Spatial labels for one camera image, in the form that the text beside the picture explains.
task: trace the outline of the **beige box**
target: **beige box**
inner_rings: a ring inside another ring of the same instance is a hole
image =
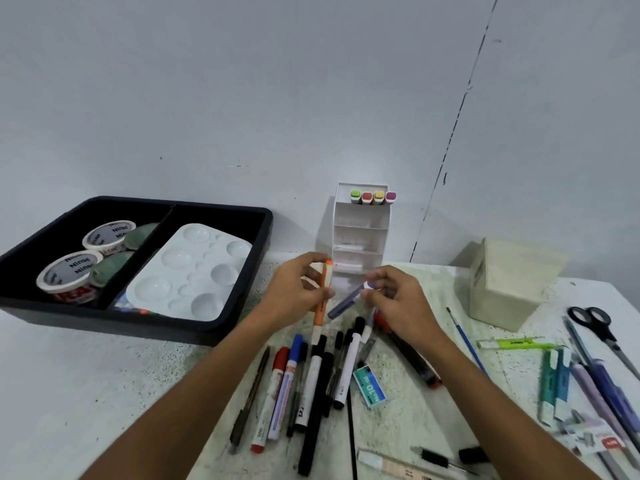
[[[518,331],[566,261],[564,254],[484,238],[470,268],[469,316]]]

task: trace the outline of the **white organizer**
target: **white organizer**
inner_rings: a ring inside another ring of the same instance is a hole
[[[217,319],[251,251],[244,239],[203,224],[186,224],[127,286],[137,308],[210,322]]]
[[[388,191],[386,185],[339,183],[333,205],[332,288],[350,292],[363,275],[382,264],[387,243],[391,205],[351,203],[351,191]]]

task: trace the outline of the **black tray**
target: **black tray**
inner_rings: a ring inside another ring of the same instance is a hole
[[[126,265],[86,305],[54,301],[36,286],[36,277],[57,258],[82,250],[82,238],[100,224],[119,219],[137,226],[159,222]],[[183,225],[201,223],[252,243],[236,284],[217,320],[201,322],[164,315],[123,312],[111,304],[154,252]],[[235,327],[267,249],[273,224],[270,210],[171,200],[101,196],[82,202],[0,257],[0,276],[10,277],[0,291],[0,309],[26,322],[216,345]]]

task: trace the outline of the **masking tape roll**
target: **masking tape roll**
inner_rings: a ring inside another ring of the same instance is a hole
[[[84,249],[98,251],[103,256],[119,253],[124,250],[124,238],[136,228],[131,221],[113,221],[102,224],[82,240]]]
[[[44,268],[36,279],[36,285],[57,301],[71,305],[87,303],[97,293],[89,284],[91,268],[102,259],[102,254],[93,250],[67,254]]]

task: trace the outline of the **hand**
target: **hand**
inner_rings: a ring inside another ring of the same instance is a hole
[[[401,339],[416,347],[417,339],[446,337],[433,316],[418,280],[393,266],[382,266],[367,273],[367,281],[378,290],[363,290],[368,306],[377,307]]]
[[[271,331],[276,332],[297,322],[307,312],[335,294],[331,288],[316,288],[303,276],[319,285],[322,274],[309,266],[313,262],[325,262],[329,256],[322,253],[306,253],[287,261],[276,269],[267,291],[256,309],[267,317]]]

